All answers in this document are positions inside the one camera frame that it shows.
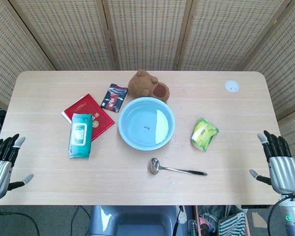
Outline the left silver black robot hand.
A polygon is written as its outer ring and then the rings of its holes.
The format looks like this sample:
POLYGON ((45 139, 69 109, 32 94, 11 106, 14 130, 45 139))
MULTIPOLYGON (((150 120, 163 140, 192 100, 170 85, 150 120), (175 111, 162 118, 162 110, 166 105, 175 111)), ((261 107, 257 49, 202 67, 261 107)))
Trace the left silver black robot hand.
POLYGON ((0 139, 0 199, 6 195, 7 191, 28 184, 34 177, 33 174, 30 174, 21 181, 10 181, 12 169, 15 165, 19 149, 25 139, 25 137, 19 137, 19 134, 16 134, 13 137, 8 137, 5 140, 0 139))

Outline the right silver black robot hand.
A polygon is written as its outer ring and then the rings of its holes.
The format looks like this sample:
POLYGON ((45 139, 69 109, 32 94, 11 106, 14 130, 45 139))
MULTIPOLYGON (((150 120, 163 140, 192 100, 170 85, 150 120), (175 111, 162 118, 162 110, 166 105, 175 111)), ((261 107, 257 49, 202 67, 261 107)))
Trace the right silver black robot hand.
POLYGON ((292 157, 287 141, 281 136, 264 131, 258 138, 265 153, 269 177, 249 170, 251 176, 257 181, 272 186, 280 195, 295 195, 295 159, 292 157))

